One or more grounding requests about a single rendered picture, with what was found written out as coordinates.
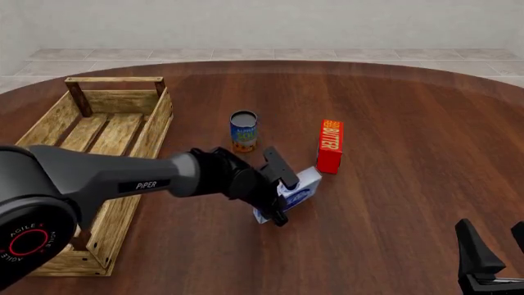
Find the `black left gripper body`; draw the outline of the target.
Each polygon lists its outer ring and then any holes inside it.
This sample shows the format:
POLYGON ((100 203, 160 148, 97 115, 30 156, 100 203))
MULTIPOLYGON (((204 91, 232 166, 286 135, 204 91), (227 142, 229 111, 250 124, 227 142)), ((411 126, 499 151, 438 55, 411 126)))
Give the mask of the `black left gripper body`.
POLYGON ((278 192, 280 181, 259 182, 247 196, 247 203, 258 209, 263 216, 280 216, 286 201, 278 192))

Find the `red butter box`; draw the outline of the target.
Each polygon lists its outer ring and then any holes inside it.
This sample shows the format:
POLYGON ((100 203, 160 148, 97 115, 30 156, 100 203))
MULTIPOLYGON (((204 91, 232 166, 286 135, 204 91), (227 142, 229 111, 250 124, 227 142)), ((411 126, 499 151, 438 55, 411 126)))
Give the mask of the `red butter box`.
POLYGON ((326 174, 337 174, 343 154, 344 124, 323 120, 319 133, 316 168, 326 174))

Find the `white blue cream cheese box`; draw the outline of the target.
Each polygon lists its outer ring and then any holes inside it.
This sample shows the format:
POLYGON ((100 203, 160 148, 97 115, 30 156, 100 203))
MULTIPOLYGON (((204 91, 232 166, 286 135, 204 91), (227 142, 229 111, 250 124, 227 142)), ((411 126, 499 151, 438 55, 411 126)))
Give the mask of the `white blue cream cheese box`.
MULTIPOLYGON (((253 188, 262 181, 280 181, 278 192, 286 201, 286 206, 283 208, 286 214, 287 211, 314 196, 321 180, 321 174, 313 166, 295 173, 289 166, 268 164, 256 172, 253 188)), ((254 207, 253 216, 260 225, 272 222, 269 216, 263 216, 254 207)))

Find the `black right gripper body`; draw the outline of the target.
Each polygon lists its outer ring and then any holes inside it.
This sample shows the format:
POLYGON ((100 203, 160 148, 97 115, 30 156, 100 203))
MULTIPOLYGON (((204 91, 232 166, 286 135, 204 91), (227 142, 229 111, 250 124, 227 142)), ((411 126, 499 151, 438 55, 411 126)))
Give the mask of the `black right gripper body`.
POLYGON ((458 281, 463 295, 524 295, 524 279, 465 275, 458 281))

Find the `blue soup tin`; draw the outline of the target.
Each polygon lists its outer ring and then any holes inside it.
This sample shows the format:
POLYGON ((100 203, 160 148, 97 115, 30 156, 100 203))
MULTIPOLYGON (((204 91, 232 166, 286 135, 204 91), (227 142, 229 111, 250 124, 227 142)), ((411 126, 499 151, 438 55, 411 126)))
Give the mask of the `blue soup tin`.
POLYGON ((252 152, 257 144, 257 115, 248 110, 234 112, 230 116, 230 134, 235 152, 252 152))

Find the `wooden slat tray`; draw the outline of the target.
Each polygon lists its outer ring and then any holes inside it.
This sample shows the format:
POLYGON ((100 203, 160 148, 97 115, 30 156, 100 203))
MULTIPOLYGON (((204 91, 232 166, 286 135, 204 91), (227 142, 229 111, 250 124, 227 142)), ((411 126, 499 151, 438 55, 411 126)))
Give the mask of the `wooden slat tray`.
MULTIPOLYGON (((157 157, 172 120, 161 77, 66 78, 65 93, 16 143, 76 152, 157 157)), ((92 225, 32 272, 33 277, 111 275, 140 196, 106 201, 92 225)))

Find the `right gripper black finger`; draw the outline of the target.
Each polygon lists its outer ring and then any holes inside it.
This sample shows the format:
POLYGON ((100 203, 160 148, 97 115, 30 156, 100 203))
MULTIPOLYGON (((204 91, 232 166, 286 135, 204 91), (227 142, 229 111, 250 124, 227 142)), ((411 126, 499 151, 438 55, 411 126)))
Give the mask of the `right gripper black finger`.
POLYGON ((455 226, 458 240, 458 278, 466 275, 496 275, 506 265, 487 247, 471 221, 461 219, 455 226))
POLYGON ((519 247, 524 247, 524 221, 519 221, 511 228, 511 233, 519 247))

